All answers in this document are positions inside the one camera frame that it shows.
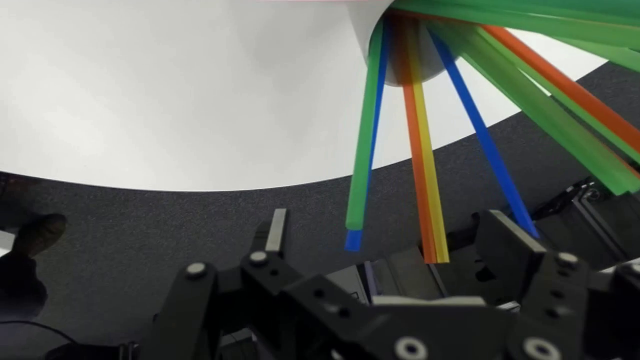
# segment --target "white backdrop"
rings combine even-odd
[[[250,190],[345,176],[364,43],[388,0],[2,0],[0,170],[148,190]],[[571,78],[602,57],[523,33]],[[516,108],[460,63],[490,123]],[[433,145],[472,133],[445,74]],[[386,87],[375,166],[409,155]]]

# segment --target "blue straw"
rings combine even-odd
[[[374,153],[375,153],[377,123],[379,123],[379,110],[382,110],[382,95],[384,95],[384,78],[386,78],[386,63],[388,63],[388,29],[386,29],[386,26],[382,21],[379,21],[379,32],[382,32],[382,46],[379,46],[379,68],[377,68],[375,101],[374,101],[374,105],[375,105],[375,111],[374,111],[374,139],[371,139],[371,147],[370,147],[368,176],[371,176],[371,172],[374,172]],[[345,248],[345,251],[351,251],[351,254],[359,251],[359,248],[362,248],[362,227],[348,227],[345,229],[343,248]]]
[[[452,51],[447,50],[447,46],[436,36],[431,33],[431,39],[433,39],[433,46],[442,57],[442,63],[449,76],[449,80],[454,81],[456,86],[456,91],[463,104],[463,110],[467,114],[467,118],[472,119],[473,127],[475,127],[475,136],[480,139],[480,145],[483,149],[483,155],[488,157],[495,178],[497,178],[497,183],[506,195],[506,201],[510,204],[513,215],[516,215],[516,222],[520,223],[520,227],[523,227],[529,235],[534,237],[540,237],[538,233],[538,227],[534,226],[534,219],[529,218],[523,201],[521,201],[521,195],[511,179],[511,176],[508,174],[506,170],[506,164],[502,162],[499,157],[499,151],[480,116],[480,110],[472,97],[472,93],[467,91],[466,87],[466,81],[456,65],[456,60],[452,55]]]

